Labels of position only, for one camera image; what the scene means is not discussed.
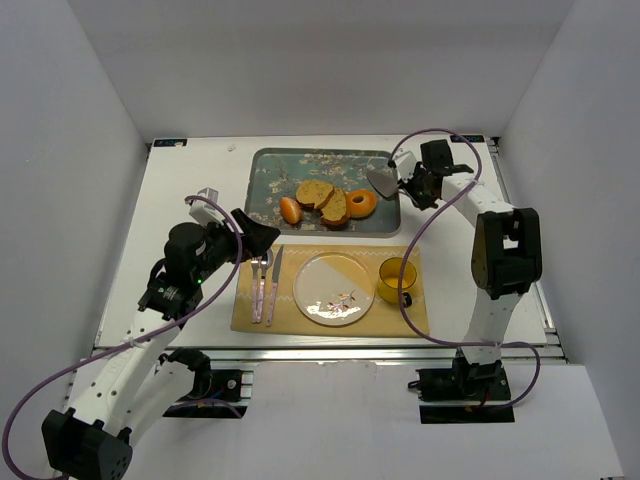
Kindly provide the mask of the silver cake server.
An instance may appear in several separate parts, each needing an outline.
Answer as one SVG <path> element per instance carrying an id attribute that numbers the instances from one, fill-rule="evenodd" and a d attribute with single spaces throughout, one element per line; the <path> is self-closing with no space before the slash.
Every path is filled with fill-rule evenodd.
<path id="1" fill-rule="evenodd" d="M 398 181 L 393 176 L 369 170 L 366 178 L 374 190 L 384 198 L 391 198 L 399 192 Z"/>

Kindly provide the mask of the orange bagel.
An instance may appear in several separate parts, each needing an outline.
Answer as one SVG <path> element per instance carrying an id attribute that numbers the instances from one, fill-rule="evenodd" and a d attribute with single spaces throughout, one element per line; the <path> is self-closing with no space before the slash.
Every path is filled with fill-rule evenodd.
<path id="1" fill-rule="evenodd" d="M 346 202 L 351 218 L 360 219 L 370 216 L 377 206 L 376 195 L 367 189 L 346 194 Z"/>

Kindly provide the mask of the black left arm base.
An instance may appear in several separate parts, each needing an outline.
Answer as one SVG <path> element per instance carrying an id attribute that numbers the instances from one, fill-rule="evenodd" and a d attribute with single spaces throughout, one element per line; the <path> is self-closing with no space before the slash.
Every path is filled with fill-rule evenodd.
<path id="1" fill-rule="evenodd" d="M 169 362 L 186 365 L 194 374 L 191 391 L 179 398 L 165 413 L 166 418 L 240 419 L 248 408 L 248 371 L 211 366 L 204 352 L 178 348 L 158 357 L 155 372 Z"/>

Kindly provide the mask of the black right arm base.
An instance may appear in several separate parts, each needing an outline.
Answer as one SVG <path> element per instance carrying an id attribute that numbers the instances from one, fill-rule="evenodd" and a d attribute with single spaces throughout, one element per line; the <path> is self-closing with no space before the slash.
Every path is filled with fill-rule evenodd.
<path id="1" fill-rule="evenodd" d="M 451 368 L 416 371 L 417 378 L 407 389 L 418 396 L 420 421 L 426 425 L 514 423 L 511 390 L 502 370 L 489 384 L 472 386 L 465 393 L 454 379 Z"/>

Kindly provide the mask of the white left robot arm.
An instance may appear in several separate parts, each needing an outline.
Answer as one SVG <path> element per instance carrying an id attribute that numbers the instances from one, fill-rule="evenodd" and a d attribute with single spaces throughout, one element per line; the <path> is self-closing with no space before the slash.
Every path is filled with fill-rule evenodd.
<path id="1" fill-rule="evenodd" d="M 75 479 L 122 478 L 150 426 L 197 389 L 210 369 L 206 355 L 185 348 L 166 360 L 161 354 L 180 334 L 180 320 L 202 301 L 203 283 L 225 263 L 265 254 L 280 235 L 240 209 L 231 215 L 237 230 L 221 216 L 203 213 L 169 231 L 122 351 L 65 412 L 53 410 L 43 421 L 52 468 Z"/>

